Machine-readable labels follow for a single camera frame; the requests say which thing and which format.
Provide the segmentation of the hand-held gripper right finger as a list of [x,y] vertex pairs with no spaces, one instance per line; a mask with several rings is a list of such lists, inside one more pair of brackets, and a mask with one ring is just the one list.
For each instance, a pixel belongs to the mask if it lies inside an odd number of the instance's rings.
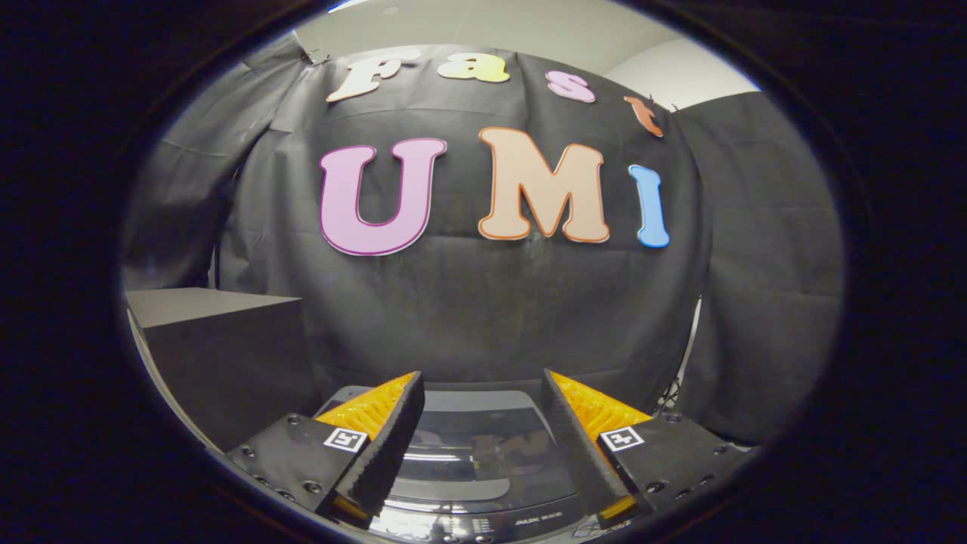
[[578,502],[602,529],[680,518],[710,504],[758,454],[681,414],[647,416],[551,369],[541,409]]

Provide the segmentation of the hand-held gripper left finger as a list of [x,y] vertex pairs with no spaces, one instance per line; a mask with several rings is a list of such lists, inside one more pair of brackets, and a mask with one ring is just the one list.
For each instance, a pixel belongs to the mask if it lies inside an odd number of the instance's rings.
[[424,376],[408,372],[320,416],[280,417],[227,457],[314,515],[366,529],[390,495],[424,405]]

